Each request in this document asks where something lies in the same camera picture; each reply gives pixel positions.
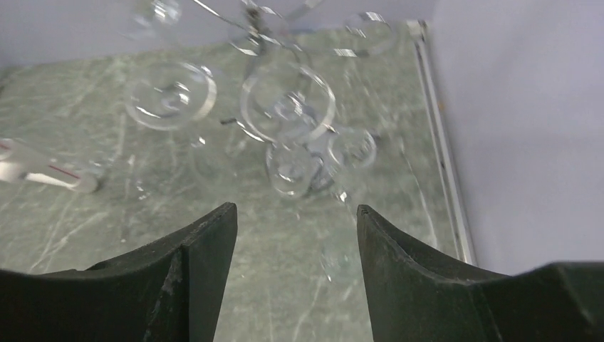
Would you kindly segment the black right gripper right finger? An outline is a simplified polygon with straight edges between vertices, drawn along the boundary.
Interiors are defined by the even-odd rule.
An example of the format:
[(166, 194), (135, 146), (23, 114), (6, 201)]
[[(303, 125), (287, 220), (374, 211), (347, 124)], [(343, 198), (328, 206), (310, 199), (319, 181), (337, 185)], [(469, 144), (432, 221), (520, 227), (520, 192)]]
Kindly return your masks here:
[(375, 341), (603, 339), (600, 261), (498, 274), (438, 251), (365, 204), (357, 232)]

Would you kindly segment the clear wine glass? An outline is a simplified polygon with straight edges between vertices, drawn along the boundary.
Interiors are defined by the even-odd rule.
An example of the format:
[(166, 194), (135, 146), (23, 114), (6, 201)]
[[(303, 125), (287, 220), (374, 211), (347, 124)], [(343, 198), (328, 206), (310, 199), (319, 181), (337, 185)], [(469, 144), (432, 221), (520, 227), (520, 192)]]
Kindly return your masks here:
[(236, 122), (269, 143), (309, 143), (333, 129), (335, 94), (311, 67), (294, 62), (262, 66), (243, 83)]
[(333, 186), (348, 172), (373, 166), (380, 140), (370, 130), (337, 125), (303, 145), (270, 145), (266, 173), (281, 196), (307, 197)]
[(191, 145), (201, 140), (195, 124), (218, 100), (217, 73), (184, 61), (156, 62), (136, 71), (125, 86), (125, 112), (135, 122), (134, 139), (178, 132)]

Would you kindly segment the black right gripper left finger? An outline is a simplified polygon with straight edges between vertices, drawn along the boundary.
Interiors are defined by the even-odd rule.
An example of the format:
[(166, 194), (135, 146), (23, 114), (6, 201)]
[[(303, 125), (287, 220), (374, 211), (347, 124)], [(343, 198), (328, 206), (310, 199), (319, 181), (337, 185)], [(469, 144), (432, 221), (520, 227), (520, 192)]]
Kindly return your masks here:
[(85, 270), (1, 272), (3, 341), (212, 341), (238, 233), (227, 202)]

